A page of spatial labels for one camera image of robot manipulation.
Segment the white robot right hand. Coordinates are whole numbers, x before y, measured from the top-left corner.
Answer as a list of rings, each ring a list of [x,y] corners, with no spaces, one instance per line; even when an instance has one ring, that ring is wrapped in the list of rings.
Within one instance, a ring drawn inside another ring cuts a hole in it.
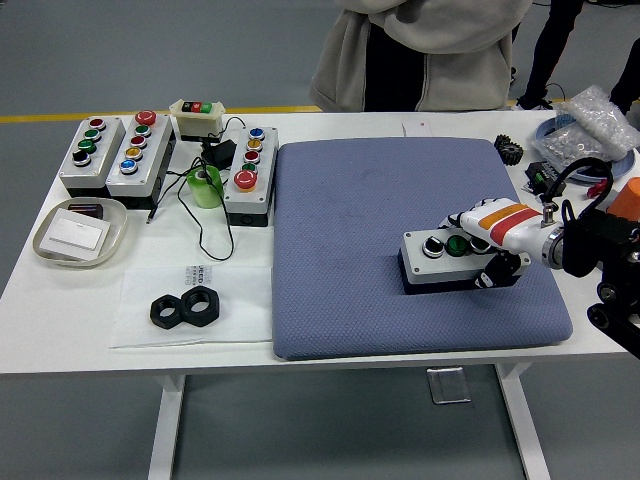
[[[442,228],[458,227],[496,250],[485,268],[469,280],[446,282],[441,291],[499,288],[514,285],[520,278],[520,255],[543,262],[548,259],[548,238],[559,228],[557,222],[543,224],[543,215],[531,207],[507,198],[486,199],[472,209],[450,215]]]

